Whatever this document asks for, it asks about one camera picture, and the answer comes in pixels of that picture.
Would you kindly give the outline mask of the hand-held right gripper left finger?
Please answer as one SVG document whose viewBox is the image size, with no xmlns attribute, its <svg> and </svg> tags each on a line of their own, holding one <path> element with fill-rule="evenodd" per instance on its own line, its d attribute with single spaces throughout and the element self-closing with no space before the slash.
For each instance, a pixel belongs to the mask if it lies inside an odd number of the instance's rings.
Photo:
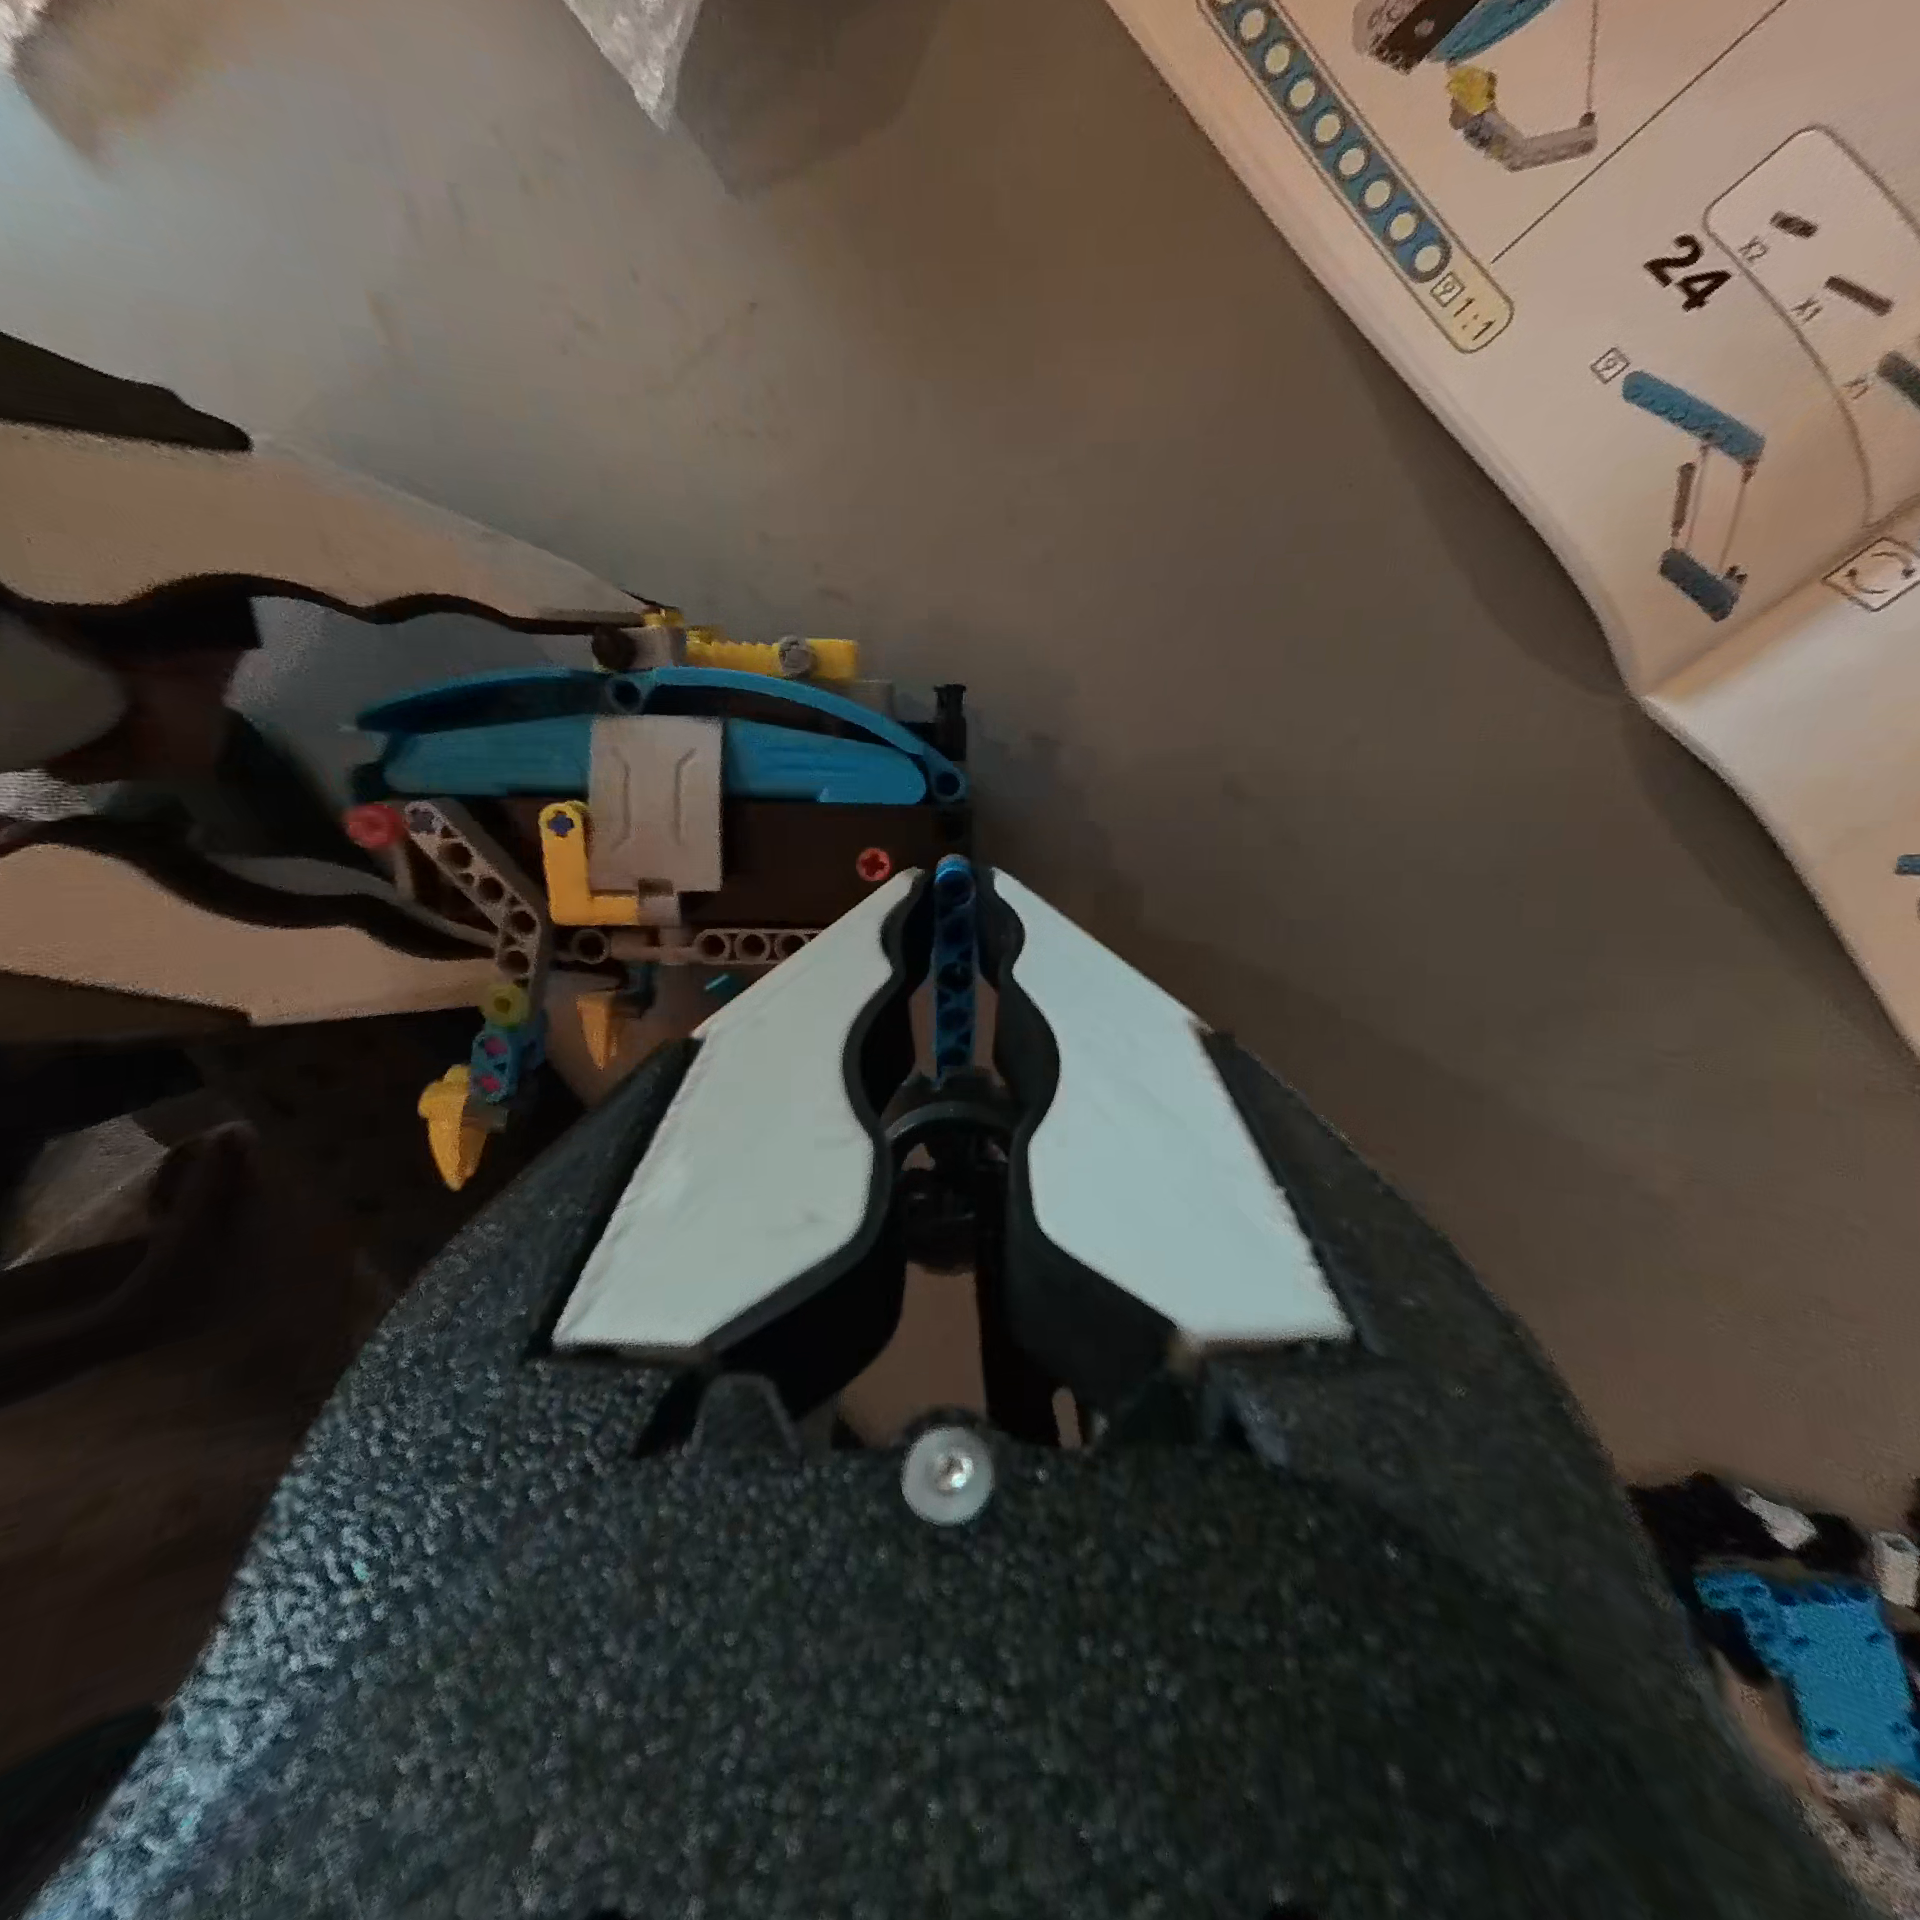
<svg viewBox="0 0 1920 1920">
<path fill-rule="evenodd" d="M 901 871 L 699 1026 L 553 1353 L 765 1377 L 801 1420 L 838 1397 L 904 1306 L 882 1121 L 922 981 L 923 873 Z"/>
</svg>

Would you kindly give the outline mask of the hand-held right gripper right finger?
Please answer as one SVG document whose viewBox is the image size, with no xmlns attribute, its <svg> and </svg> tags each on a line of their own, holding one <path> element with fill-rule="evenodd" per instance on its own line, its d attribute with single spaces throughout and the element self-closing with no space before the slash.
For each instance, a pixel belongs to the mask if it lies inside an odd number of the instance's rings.
<svg viewBox="0 0 1920 1920">
<path fill-rule="evenodd" d="M 1189 1005 L 1008 871 L 986 873 L 981 964 L 1013 1129 L 994 1339 L 1046 1406 L 1117 1420 L 1216 1359 L 1345 1353 L 1324 1257 Z"/>
</svg>

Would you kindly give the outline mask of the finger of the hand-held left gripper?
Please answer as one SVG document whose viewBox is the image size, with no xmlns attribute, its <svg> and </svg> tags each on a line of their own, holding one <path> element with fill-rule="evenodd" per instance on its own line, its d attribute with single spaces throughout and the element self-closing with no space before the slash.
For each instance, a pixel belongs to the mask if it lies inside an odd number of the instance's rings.
<svg viewBox="0 0 1920 1920">
<path fill-rule="evenodd" d="M 225 585 L 371 619 L 466 610 L 529 633 L 643 625 L 587 566 L 283 447 L 3 429 L 3 581 L 30 607 Z"/>
<path fill-rule="evenodd" d="M 210 854 L 149 823 L 4 830 L 6 973 L 321 1025 L 513 1004 L 492 929 L 308 854 Z"/>
</svg>

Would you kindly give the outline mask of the blue beam wheel assembly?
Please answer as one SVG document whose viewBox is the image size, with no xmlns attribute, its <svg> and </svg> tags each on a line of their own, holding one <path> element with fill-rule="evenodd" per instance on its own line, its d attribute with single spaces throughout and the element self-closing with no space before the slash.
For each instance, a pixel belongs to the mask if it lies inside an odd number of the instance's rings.
<svg viewBox="0 0 1920 1920">
<path fill-rule="evenodd" d="M 904 1083 L 885 1139 L 904 1257 L 948 1277 L 994 1249 L 1018 1110 L 1001 1078 L 976 1060 L 981 892 L 969 857 L 938 861 L 929 906 L 931 1070 Z"/>
</svg>

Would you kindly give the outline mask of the blue toy robot model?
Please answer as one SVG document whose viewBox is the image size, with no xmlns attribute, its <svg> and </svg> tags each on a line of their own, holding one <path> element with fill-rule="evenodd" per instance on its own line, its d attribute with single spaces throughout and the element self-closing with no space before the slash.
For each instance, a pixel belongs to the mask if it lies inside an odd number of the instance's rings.
<svg viewBox="0 0 1920 1920">
<path fill-rule="evenodd" d="M 553 975 L 610 1068 L 667 969 L 771 969 L 910 868 L 973 842 L 966 691 L 901 718 L 858 645 L 734 639 L 645 603 L 544 663 L 409 689 L 355 715 L 347 836 L 485 937 L 464 1062 L 421 1100 L 460 1190 L 544 1068 Z"/>
</svg>

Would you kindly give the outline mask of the grey desk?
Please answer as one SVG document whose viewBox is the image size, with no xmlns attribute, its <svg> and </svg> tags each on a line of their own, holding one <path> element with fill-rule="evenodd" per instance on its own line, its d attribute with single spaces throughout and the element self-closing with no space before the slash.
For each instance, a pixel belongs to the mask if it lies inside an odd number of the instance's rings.
<svg viewBox="0 0 1920 1920">
<path fill-rule="evenodd" d="M 242 5 L 4 101 L 4 325 L 955 666 L 1018 873 L 1440 1195 L 1579 1381 L 1914 1451 L 1916 1062 L 1102 5 L 779 6 L 649 130 L 561 5 Z"/>
</svg>

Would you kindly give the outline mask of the small bubble wrap piece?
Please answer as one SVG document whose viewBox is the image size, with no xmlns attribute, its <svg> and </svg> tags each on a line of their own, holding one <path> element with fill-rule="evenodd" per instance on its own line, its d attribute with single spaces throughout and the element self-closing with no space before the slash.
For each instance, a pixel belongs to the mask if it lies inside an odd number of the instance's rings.
<svg viewBox="0 0 1920 1920">
<path fill-rule="evenodd" d="M 675 123 L 682 67 L 705 2 L 566 2 L 649 122 Z"/>
</svg>

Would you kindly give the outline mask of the pile of loose bricks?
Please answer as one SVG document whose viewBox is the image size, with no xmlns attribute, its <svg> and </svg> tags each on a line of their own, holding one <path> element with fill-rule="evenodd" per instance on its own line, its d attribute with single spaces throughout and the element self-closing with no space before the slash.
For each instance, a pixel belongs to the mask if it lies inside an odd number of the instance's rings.
<svg viewBox="0 0 1920 1920">
<path fill-rule="evenodd" d="M 1868 1526 L 1710 1473 L 1627 1500 L 1738 1729 L 1842 1870 L 1916 1916 L 1916 1509 Z"/>
</svg>

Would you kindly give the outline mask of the instruction booklet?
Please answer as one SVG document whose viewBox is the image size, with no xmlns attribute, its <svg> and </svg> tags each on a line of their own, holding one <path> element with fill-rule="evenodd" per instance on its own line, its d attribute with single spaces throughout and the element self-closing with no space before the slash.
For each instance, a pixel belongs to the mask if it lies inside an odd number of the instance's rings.
<svg viewBox="0 0 1920 1920">
<path fill-rule="evenodd" d="M 1917 5 L 1117 2 L 1917 1037 Z"/>
</svg>

